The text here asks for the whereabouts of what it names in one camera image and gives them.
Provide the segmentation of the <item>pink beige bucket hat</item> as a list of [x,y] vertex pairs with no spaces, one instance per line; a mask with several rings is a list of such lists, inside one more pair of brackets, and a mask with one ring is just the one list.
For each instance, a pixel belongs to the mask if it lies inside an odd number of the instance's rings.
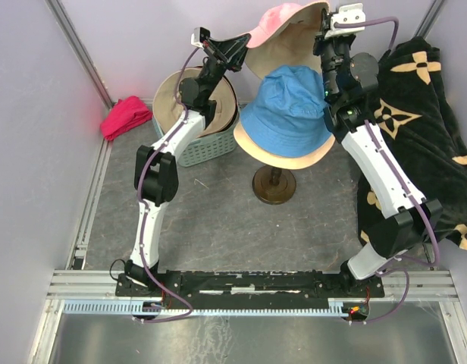
[[321,61],[313,55],[313,46],[322,12],[328,10],[326,1],[283,3],[268,9],[249,31],[247,67],[261,80],[284,65],[306,66],[319,73]]

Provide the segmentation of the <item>blue bucket hat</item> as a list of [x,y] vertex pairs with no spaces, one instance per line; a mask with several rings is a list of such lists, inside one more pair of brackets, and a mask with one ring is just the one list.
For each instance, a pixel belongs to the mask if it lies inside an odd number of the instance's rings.
[[299,158],[331,137],[324,122],[322,76],[306,66],[284,65],[266,76],[240,124],[255,145],[273,155]]

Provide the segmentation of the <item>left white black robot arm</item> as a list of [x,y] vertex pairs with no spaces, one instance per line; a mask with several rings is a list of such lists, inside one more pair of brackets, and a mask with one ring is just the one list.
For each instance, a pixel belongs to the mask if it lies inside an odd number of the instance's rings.
[[136,152],[134,182],[139,205],[138,228],[133,251],[124,263],[124,273],[117,279],[119,287],[149,296],[160,286],[155,274],[159,237],[166,208],[179,186],[177,158],[214,120],[217,102],[211,98],[212,93],[226,71],[241,70],[250,39],[250,33],[244,33],[216,40],[203,27],[194,30],[191,43],[202,49],[206,57],[198,75],[180,74],[177,78],[173,97],[182,108],[181,113],[161,139],[151,146],[139,147]]

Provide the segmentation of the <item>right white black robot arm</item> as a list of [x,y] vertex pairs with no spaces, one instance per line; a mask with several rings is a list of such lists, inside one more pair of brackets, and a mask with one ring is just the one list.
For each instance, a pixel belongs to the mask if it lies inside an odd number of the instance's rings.
[[368,97],[378,88],[378,62],[361,52],[350,54],[356,34],[365,27],[395,17],[367,21],[362,4],[344,5],[335,12],[321,12],[315,34],[314,55],[321,59],[324,84],[324,122],[336,141],[351,155],[372,187],[383,220],[367,229],[369,241],[345,262],[338,281],[345,295],[355,297],[366,288],[366,279],[382,275],[391,261],[399,260],[417,243],[430,240],[435,259],[440,258],[434,227],[442,205],[428,200],[410,181],[389,150]]

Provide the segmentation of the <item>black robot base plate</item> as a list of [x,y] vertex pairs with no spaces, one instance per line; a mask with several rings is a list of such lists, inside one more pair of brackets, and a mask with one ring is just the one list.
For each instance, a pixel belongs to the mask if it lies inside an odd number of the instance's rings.
[[193,309],[327,308],[331,298],[384,297],[377,277],[354,281],[320,271],[166,271],[157,280]]

